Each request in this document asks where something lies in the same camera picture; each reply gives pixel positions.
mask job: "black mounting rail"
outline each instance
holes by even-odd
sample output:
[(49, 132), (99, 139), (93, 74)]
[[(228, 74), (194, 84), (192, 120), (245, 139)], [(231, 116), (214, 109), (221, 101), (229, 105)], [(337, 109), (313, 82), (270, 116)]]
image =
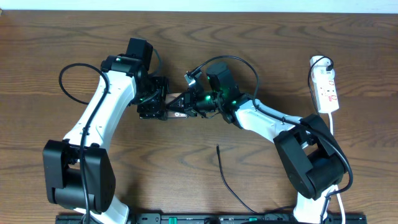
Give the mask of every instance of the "black mounting rail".
[[(82, 215), (57, 215), (55, 224), (79, 224)], [(161, 215), (142, 213), (131, 215), (127, 224), (298, 224), (291, 213), (269, 213), (265, 215)], [(328, 214), (324, 224), (340, 224), (340, 214)], [(346, 214), (346, 224), (367, 224), (366, 215)]]

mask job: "white robotic arm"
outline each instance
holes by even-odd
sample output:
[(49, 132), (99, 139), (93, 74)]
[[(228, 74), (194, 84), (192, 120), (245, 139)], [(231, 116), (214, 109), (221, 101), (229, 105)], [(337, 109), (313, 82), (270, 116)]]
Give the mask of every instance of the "white robotic arm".
[[(286, 118), (287, 120), (300, 123), (301, 117), (289, 116), (276, 111), (266, 105), (263, 105), (259, 100), (256, 100), (256, 104), (261, 110), (266, 111), (270, 114), (278, 116), (280, 118)], [(288, 131), (294, 128), (293, 124), (283, 123), (275, 118), (272, 118), (264, 113), (256, 110), (253, 102), (248, 101), (241, 105), (235, 112), (236, 119), (243, 129), (254, 131), (266, 138), (270, 142), (274, 142), (274, 138), (279, 135), (282, 131)], [(301, 145), (302, 149), (306, 148), (308, 144), (305, 142)], [(297, 193), (297, 204), (294, 209), (294, 217), (299, 222), (305, 223), (319, 223), (320, 215), (322, 214), (322, 208), (326, 200), (327, 193), (334, 191), (336, 185), (331, 185), (329, 188), (322, 192), (322, 196), (316, 200), (312, 198), (306, 198), (302, 194)], [(327, 212), (323, 214), (323, 219), (327, 218)]]
[[(108, 95), (104, 99), (96, 116), (91, 122), (88, 130), (89, 135), (86, 137), (86, 145), (90, 147), (92, 144), (98, 144), (99, 148), (106, 149), (109, 152), (112, 136), (120, 117), (128, 104), (134, 99), (137, 87), (134, 77), (129, 77), (126, 73), (115, 72), (110, 70), (104, 73), (109, 81)], [(105, 82), (100, 77), (98, 88), (88, 104), (83, 116), (79, 119), (75, 127), (64, 137), (69, 139), (70, 144), (79, 145), (82, 129), (87, 123), (89, 116), (92, 114), (95, 106), (98, 104), (105, 87)], [(75, 211), (86, 213), (84, 208), (75, 208)], [(111, 205), (106, 212), (101, 214), (91, 213), (101, 223), (126, 223), (129, 215), (129, 207), (113, 196)]]

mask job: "black cable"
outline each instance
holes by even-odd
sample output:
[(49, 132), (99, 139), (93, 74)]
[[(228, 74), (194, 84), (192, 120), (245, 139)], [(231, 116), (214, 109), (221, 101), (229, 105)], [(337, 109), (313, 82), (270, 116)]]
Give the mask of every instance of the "black cable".
[[(86, 214), (84, 214), (82, 217), (81, 217), (81, 219), (80, 219), (80, 222), (79, 222), (79, 224), (84, 224), (84, 221), (86, 220)], [(96, 223), (96, 224), (102, 224), (100, 221), (98, 221), (96, 218), (94, 218), (94, 217), (91, 217), (91, 221), (93, 221), (94, 223)]]
[(202, 118), (211, 119), (211, 118), (214, 118), (214, 117), (215, 117), (216, 115), (218, 115), (218, 114), (220, 114), (220, 112), (217, 112), (217, 113), (211, 115), (210, 117), (204, 116), (204, 117), (202, 117)]
[(254, 70), (254, 68), (247, 61), (241, 59), (240, 57), (232, 56), (232, 55), (220, 55), (220, 56), (217, 56), (217, 57), (213, 57), (213, 58), (207, 60), (206, 62), (204, 62), (203, 64), (197, 66), (197, 68), (192, 70), (191, 73), (196, 74), (196, 72), (199, 71), (203, 66), (205, 66), (206, 64), (208, 64), (211, 61), (214, 61), (214, 60), (220, 59), (220, 58), (232, 58), (232, 59), (240, 60), (241, 62), (245, 63), (248, 67), (250, 67), (252, 70)]
[(229, 187), (229, 185), (226, 183), (225, 178), (224, 178), (224, 173), (223, 173), (223, 166), (221, 165), (221, 157), (220, 157), (220, 147), (217, 144), (217, 156), (218, 156), (218, 165), (220, 167), (220, 174), (221, 174), (221, 179), (223, 180), (225, 187), (229, 190), (229, 192), (231, 192), (232, 195), (235, 196), (235, 198), (241, 202), (241, 204), (248, 209), (251, 213), (256, 214), (256, 215), (260, 215), (259, 212), (254, 211), (253, 209), (249, 208), (236, 194), (235, 192), (231, 189), (231, 187)]
[(81, 135), (80, 148), (79, 148), (79, 151), (80, 151), (81, 182), (82, 182), (82, 184), (83, 184), (83, 192), (84, 192), (84, 195), (85, 195), (86, 216), (88, 217), (88, 218), (86, 219), (86, 223), (90, 223), (90, 220), (91, 220), (91, 218), (90, 218), (90, 201), (89, 201), (89, 198), (88, 198), (87, 180), (86, 180), (86, 172), (85, 172), (85, 154), (84, 154), (84, 147), (85, 147), (86, 136), (88, 135), (88, 129), (90, 128), (90, 124), (91, 124), (93, 118), (95, 117), (95, 114), (97, 113), (98, 109), (100, 108), (102, 102), (104, 101), (106, 95), (108, 94), (108, 90), (109, 90), (109, 81), (108, 81), (108, 78), (104, 75), (104, 73), (101, 72), (101, 70), (99, 70), (98, 68), (96, 68), (96, 67), (94, 67), (94, 66), (92, 66), (92, 65), (86, 64), (86, 63), (74, 63), (74, 64), (68, 65), (68, 66), (66, 66), (65, 68), (63, 68), (63, 69), (61, 70), (60, 76), (59, 76), (59, 82), (60, 82), (61, 89), (62, 89), (62, 91), (63, 91), (67, 96), (69, 96), (71, 99), (73, 99), (73, 100), (75, 100), (75, 101), (77, 101), (77, 102), (79, 102), (79, 103), (87, 104), (86, 102), (80, 101), (80, 100), (74, 98), (73, 96), (71, 96), (71, 94), (69, 94), (69, 93), (63, 88), (63, 86), (62, 86), (62, 75), (63, 75), (63, 73), (64, 73), (66, 70), (68, 70), (69, 68), (77, 67), (77, 66), (88, 67), (88, 68), (93, 69), (93, 70), (96, 71), (99, 75), (101, 75), (101, 77), (103, 78), (103, 80), (104, 80), (104, 82), (105, 82), (105, 89), (104, 89), (104, 92), (103, 92), (101, 98), (99, 99), (99, 102), (98, 102), (97, 105), (95, 106), (93, 112), (91, 113), (90, 117), (88, 118), (87, 123), (86, 123), (86, 126), (83, 128), (83, 133), (82, 133), (82, 135)]
[(162, 90), (161, 89), (157, 89), (153, 94), (151, 94), (150, 96), (148, 96), (148, 98), (146, 98), (144, 101), (142, 101), (140, 104), (144, 104), (147, 103), (150, 100), (153, 100)]
[(270, 213), (275, 213), (275, 212), (278, 212), (278, 211), (281, 211), (281, 210), (285, 210), (285, 209), (288, 209), (288, 208), (294, 208), (294, 207), (295, 207), (295, 205), (289, 205), (289, 206), (284, 206), (284, 207), (276, 208), (276, 209), (273, 209), (273, 210), (270, 210), (270, 211), (266, 211), (266, 212), (264, 212), (264, 213), (256, 212), (256, 211), (254, 211), (253, 209), (251, 209), (250, 207), (248, 207), (248, 206), (235, 194), (235, 192), (231, 189), (231, 187), (229, 187), (229, 185), (227, 184), (227, 182), (226, 182), (226, 180), (225, 180), (225, 178), (224, 178), (223, 166), (221, 165), (220, 147), (219, 147), (218, 144), (217, 144), (216, 150), (217, 150), (217, 156), (218, 156), (218, 165), (219, 165), (219, 167), (220, 167), (221, 179), (223, 180), (225, 187), (226, 187), (226, 188), (229, 190), (229, 192), (231, 192), (231, 194), (234, 195), (235, 198), (236, 198), (239, 202), (241, 202), (241, 204), (242, 204), (247, 210), (249, 210), (251, 213), (256, 214), (256, 215), (267, 215), (267, 214), (270, 214)]
[(320, 215), (320, 223), (321, 224), (323, 223), (323, 216), (324, 216), (324, 214), (326, 212), (326, 208), (328, 207), (328, 204), (329, 204), (330, 200), (331, 200), (331, 197), (325, 196), (325, 203), (323, 203), (322, 211), (321, 211), (321, 215)]
[(316, 60), (310, 67), (310, 70), (308, 71), (308, 78), (307, 78), (307, 83), (308, 83), (308, 88), (310, 89), (310, 93), (311, 93), (311, 99), (312, 99), (312, 103), (313, 103), (313, 107), (315, 108), (315, 111), (317, 112), (317, 115), (319, 116), (319, 111), (318, 111), (318, 106), (317, 103), (315, 102), (315, 99), (313, 97), (313, 93), (312, 93), (312, 88), (311, 88), (311, 84), (310, 84), (310, 77), (311, 77), (311, 71), (313, 69), (313, 67), (322, 59), (327, 58), (330, 60), (331, 64), (329, 66), (327, 66), (326, 70), (328, 69), (332, 69), (334, 66), (334, 62), (330, 57), (326, 57), (326, 56), (322, 56), (320, 59)]
[(157, 59), (159, 60), (159, 65), (157, 66), (157, 68), (156, 68), (156, 70), (155, 70), (154, 72), (148, 74), (149, 77), (153, 77), (153, 76), (157, 75), (157, 74), (161, 71), (162, 66), (163, 66), (163, 61), (162, 61), (162, 59), (160, 58), (159, 53), (157, 52), (156, 49), (154, 49), (154, 52), (155, 52), (155, 54), (156, 54)]

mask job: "power cord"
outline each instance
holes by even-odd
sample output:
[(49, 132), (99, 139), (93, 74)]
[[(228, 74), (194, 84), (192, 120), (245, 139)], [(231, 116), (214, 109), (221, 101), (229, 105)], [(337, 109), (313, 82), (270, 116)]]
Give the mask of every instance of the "power cord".
[[(330, 133), (333, 135), (333, 118), (331, 117), (331, 113), (328, 113), (329, 116), (329, 127), (330, 127)], [(341, 212), (341, 224), (345, 224), (346, 223), (346, 214), (344, 211), (344, 206), (343, 206), (343, 201), (341, 199), (341, 195), (340, 193), (336, 194), (337, 197), (337, 202), (338, 205), (340, 207), (340, 212)]]
[(241, 204), (242, 204), (247, 210), (249, 210), (251, 213), (256, 214), (256, 215), (266, 215), (266, 214), (271, 214), (271, 213), (279, 212), (279, 211), (281, 211), (281, 210), (285, 210), (285, 209), (288, 209), (288, 208), (294, 208), (294, 207), (295, 207), (295, 205), (289, 205), (289, 206), (280, 207), (280, 208), (273, 209), (273, 210), (270, 210), (270, 211), (267, 211), (267, 212), (263, 212), (263, 213), (256, 212), (256, 211), (254, 211), (253, 209), (251, 209), (249, 206), (247, 206), (247, 205), (235, 194), (235, 192), (234, 192), (234, 191), (231, 189), (231, 187), (229, 187), (229, 185), (227, 184), (227, 182), (226, 182), (226, 180), (225, 180), (225, 177), (224, 177), (224, 173), (223, 173), (223, 166), (221, 165), (220, 147), (219, 147), (218, 144), (217, 144), (216, 150), (217, 150), (217, 156), (218, 156), (218, 165), (219, 165), (219, 167), (220, 167), (221, 179), (223, 180), (225, 187), (226, 187), (226, 188), (229, 190), (229, 192), (231, 192), (231, 194), (234, 195), (235, 198), (236, 198), (239, 202), (241, 202)]
[(315, 99), (313, 97), (313, 93), (312, 93), (312, 88), (311, 88), (311, 84), (310, 84), (310, 77), (311, 77), (311, 71), (312, 68), (322, 59), (327, 58), (330, 60), (331, 64), (327, 66), (326, 71), (330, 71), (333, 69), (333, 66), (335, 65), (335, 63), (333, 62), (333, 60), (330, 57), (326, 57), (326, 56), (322, 56), (320, 59), (316, 60), (310, 67), (310, 70), (308, 71), (308, 78), (307, 78), (307, 83), (308, 83), (308, 88), (310, 89), (310, 93), (311, 93), (311, 99), (312, 99), (312, 103), (313, 103), (313, 107), (315, 108), (315, 111), (317, 112), (317, 115), (319, 116), (319, 112), (318, 112), (318, 106), (317, 103), (315, 102)]
[(79, 102), (79, 103), (83, 103), (85, 105), (87, 105), (87, 102), (81, 101), (76, 99), (75, 97), (71, 96), (71, 94), (69, 94), (66, 89), (64, 89), (63, 85), (62, 85), (62, 76), (63, 73), (68, 70), (69, 68), (72, 67), (88, 67), (93, 69), (94, 71), (96, 71), (104, 80), (105, 82), (105, 89), (104, 92), (101, 96), (101, 98), (99, 99), (99, 102), (97, 103), (97, 105), (95, 106), (93, 112), (91, 113), (90, 117), (87, 120), (87, 123), (85, 125), (85, 127), (83, 128), (83, 132), (81, 134), (81, 141), (80, 141), (80, 147), (79, 147), (79, 152), (80, 152), (80, 172), (81, 172), (81, 182), (83, 184), (83, 192), (85, 195), (85, 203), (86, 203), (86, 216), (84, 216), (86, 223), (90, 223), (91, 217), (90, 217), (90, 201), (88, 198), (88, 189), (87, 189), (87, 180), (86, 180), (86, 173), (85, 173), (85, 154), (84, 154), (84, 147), (85, 147), (85, 141), (86, 141), (86, 137), (88, 135), (88, 129), (90, 128), (90, 124), (93, 120), (93, 118), (95, 117), (95, 114), (97, 113), (98, 109), (100, 108), (102, 102), (104, 101), (106, 95), (108, 94), (109, 91), (109, 81), (108, 78), (104, 75), (103, 72), (101, 72), (101, 70), (99, 70), (98, 68), (86, 64), (86, 63), (73, 63), (71, 65), (66, 66), (65, 68), (63, 68), (60, 72), (60, 76), (58, 78), (61, 90), (71, 99)]

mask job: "white power strip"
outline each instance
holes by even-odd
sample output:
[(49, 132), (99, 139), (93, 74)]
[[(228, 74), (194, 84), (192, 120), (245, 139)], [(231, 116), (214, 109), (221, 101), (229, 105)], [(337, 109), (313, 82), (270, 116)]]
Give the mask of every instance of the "white power strip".
[[(321, 57), (312, 57), (310, 65), (312, 66)], [(313, 66), (311, 71), (319, 113), (331, 113), (339, 108), (335, 86), (335, 70), (326, 70), (330, 64), (329, 59), (323, 58)]]

